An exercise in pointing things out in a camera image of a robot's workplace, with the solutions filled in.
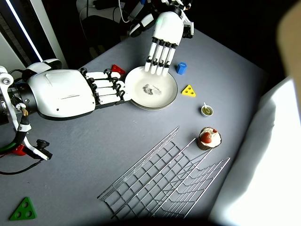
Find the green cable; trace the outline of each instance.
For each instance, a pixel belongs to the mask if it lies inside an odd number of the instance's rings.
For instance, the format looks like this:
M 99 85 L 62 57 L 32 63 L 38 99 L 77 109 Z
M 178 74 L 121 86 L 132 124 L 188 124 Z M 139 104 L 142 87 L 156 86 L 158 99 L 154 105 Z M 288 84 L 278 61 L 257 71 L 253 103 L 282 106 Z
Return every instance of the green cable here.
M 3 152 L 3 151 L 8 150 L 8 149 L 10 149 L 10 148 L 12 148 L 12 147 L 15 146 L 15 145 L 16 145 L 16 143 L 12 142 L 12 143 L 10 143 L 10 144 L 8 144 L 8 145 L 6 145 L 6 146 L 0 148 L 0 153 Z

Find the yellow triangle block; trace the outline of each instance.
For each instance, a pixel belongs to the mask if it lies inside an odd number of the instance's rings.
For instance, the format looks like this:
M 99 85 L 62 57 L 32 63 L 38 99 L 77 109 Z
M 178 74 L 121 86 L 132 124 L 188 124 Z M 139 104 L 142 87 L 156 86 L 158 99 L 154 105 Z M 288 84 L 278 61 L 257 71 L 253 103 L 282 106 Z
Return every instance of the yellow triangle block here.
M 191 85 L 186 86 L 186 88 L 182 91 L 183 95 L 190 96 L 190 97 L 196 97 L 196 92 L 193 90 Z

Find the metal grid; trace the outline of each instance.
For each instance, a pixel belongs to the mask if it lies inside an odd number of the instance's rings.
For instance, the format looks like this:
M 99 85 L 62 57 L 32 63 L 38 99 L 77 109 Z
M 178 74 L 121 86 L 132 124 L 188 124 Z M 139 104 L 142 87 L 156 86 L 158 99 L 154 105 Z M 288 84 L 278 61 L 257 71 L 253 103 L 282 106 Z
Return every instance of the metal grid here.
M 117 219 L 186 217 L 230 160 L 200 169 L 211 150 L 190 160 L 173 142 L 174 129 L 98 198 Z

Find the blue object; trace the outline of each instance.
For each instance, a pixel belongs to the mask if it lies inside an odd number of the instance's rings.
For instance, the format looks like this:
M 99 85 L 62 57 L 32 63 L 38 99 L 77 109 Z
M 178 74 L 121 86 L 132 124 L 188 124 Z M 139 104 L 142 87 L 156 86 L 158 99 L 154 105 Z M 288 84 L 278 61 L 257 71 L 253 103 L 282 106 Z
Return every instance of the blue object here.
M 177 73 L 178 74 L 184 74 L 186 71 L 187 65 L 184 62 L 180 62 L 177 67 Z

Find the gray table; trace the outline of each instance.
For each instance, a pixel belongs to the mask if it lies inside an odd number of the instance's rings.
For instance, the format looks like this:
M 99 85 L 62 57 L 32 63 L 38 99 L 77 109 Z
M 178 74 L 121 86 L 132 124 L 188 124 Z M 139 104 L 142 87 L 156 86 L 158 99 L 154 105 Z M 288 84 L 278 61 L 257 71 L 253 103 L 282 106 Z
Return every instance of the gray table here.
M 129 38 L 85 67 L 103 71 L 117 64 L 127 72 L 144 64 L 151 31 Z M 188 65 L 178 75 L 179 62 Z M 94 111 L 71 121 L 48 121 L 30 116 L 28 138 L 50 142 L 53 158 L 16 176 L 0 176 L 0 225 L 89 225 L 106 222 L 110 212 L 96 197 L 178 125 L 175 142 L 184 147 L 205 126 L 219 130 L 222 144 L 207 158 L 214 163 L 234 156 L 256 110 L 266 73 L 243 57 L 199 31 L 183 39 L 174 56 L 170 73 L 179 92 L 168 108 L 150 112 L 128 102 Z M 197 97 L 181 95 L 191 84 Z M 206 101 L 214 116 L 205 118 L 200 107 Z M 11 140 L 11 125 L 0 127 L 0 145 Z M 198 153 L 194 143 L 189 151 Z M 16 171 L 34 162 L 28 156 L 6 156 L 0 170 Z M 208 213 L 230 165 L 195 206 L 191 216 Z M 29 196 L 38 218 L 8 222 L 19 202 Z

